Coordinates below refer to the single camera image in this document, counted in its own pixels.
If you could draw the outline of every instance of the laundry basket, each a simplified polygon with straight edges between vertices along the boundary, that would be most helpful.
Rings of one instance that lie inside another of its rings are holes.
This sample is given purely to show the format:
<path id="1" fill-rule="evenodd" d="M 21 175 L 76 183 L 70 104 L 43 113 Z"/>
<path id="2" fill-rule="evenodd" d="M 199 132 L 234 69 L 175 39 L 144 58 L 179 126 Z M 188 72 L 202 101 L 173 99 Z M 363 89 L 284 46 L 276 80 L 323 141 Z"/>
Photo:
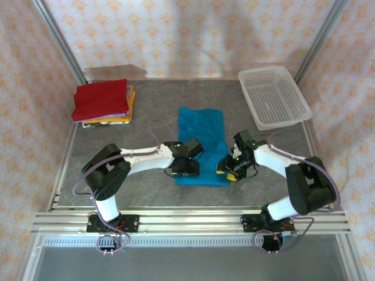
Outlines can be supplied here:
<path id="1" fill-rule="evenodd" d="M 311 118 L 311 109 L 284 66 L 243 70 L 238 78 L 260 131 L 295 125 Z"/>

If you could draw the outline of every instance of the floral wallpaper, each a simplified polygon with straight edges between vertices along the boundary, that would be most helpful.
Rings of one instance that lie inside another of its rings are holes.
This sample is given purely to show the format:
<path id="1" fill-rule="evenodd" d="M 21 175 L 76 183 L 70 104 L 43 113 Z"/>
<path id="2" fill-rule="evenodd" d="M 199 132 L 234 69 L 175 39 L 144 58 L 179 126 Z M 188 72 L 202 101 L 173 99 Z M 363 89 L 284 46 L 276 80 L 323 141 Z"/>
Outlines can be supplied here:
<path id="1" fill-rule="evenodd" d="M 375 2 L 349 1 L 301 91 L 318 155 L 341 190 L 364 269 L 375 280 Z"/>
<path id="2" fill-rule="evenodd" d="M 334 0 L 46 2 L 87 79 L 105 80 L 294 75 Z"/>
<path id="3" fill-rule="evenodd" d="M 0 279 L 14 280 L 52 192 L 77 81 L 32 1 L 0 1 L 0 42 Z"/>

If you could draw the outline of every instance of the gray table surface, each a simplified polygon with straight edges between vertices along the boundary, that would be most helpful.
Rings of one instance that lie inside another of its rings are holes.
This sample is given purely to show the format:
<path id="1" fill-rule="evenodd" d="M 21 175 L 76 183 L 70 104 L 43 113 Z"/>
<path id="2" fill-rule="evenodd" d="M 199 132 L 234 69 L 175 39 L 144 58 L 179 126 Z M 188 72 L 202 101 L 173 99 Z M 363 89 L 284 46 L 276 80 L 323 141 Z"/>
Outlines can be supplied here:
<path id="1" fill-rule="evenodd" d="M 155 146 L 149 134 L 150 119 L 166 121 L 177 134 L 178 111 L 213 108 L 224 113 L 224 128 L 228 147 L 233 146 L 233 135 L 249 130 L 252 136 L 280 132 L 273 144 L 287 152 L 309 156 L 309 148 L 302 124 L 260 132 L 251 116 L 238 81 L 129 81 L 135 88 L 134 115 L 129 124 L 82 128 L 79 125 L 67 172 L 61 188 L 59 207 L 91 206 L 89 198 L 76 197 L 71 189 L 81 176 L 82 167 L 105 145 L 116 143 L 119 148 L 139 149 Z M 163 125 L 152 128 L 161 142 L 173 136 Z M 256 136 L 254 139 L 267 139 Z M 116 194 L 119 208 L 145 206 L 251 206 L 260 207 L 288 194 L 286 180 L 265 167 L 252 179 L 231 183 L 229 187 L 178 186 L 162 170 L 154 169 L 127 177 Z"/>

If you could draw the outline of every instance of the blue cloth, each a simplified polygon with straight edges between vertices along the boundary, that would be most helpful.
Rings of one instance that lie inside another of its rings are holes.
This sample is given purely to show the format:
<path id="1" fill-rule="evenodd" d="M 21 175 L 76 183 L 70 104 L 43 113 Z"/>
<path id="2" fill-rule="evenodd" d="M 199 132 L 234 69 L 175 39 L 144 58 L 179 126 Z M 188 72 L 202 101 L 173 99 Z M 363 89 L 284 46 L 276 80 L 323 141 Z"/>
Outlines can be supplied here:
<path id="1" fill-rule="evenodd" d="M 204 148 L 199 158 L 199 176 L 178 177 L 176 184 L 229 186 L 225 174 L 216 174 L 216 165 L 228 154 L 225 142 L 223 112 L 215 109 L 191 110 L 180 108 L 178 134 L 181 142 L 196 138 Z"/>

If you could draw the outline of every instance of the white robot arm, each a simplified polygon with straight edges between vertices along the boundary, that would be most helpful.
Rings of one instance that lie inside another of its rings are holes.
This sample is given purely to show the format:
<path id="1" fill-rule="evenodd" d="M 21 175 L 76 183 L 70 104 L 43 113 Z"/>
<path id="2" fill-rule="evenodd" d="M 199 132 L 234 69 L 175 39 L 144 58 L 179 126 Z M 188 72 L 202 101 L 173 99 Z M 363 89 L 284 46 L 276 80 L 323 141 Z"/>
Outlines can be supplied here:
<path id="1" fill-rule="evenodd" d="M 274 152 L 265 141 L 256 142 L 247 131 L 234 136 L 232 154 L 222 159 L 217 173 L 228 172 L 227 178 L 237 181 L 246 178 L 247 169 L 260 165 L 286 178 L 289 196 L 262 207 L 262 227 L 295 215 L 305 215 L 336 200 L 331 182 L 318 170 L 293 159 L 304 159 L 324 168 L 318 157 L 305 159 L 287 152 Z"/>
<path id="2" fill-rule="evenodd" d="M 111 156 L 124 155 L 98 167 L 85 178 L 102 218 L 110 222 L 120 216 L 115 193 L 127 176 L 157 168 L 170 168 L 172 175 L 195 176 L 199 174 L 199 163 L 193 158 L 202 152 L 203 147 L 196 139 L 186 144 L 166 142 L 159 147 L 135 150 L 119 149 L 110 144 L 84 166 L 82 173 Z"/>

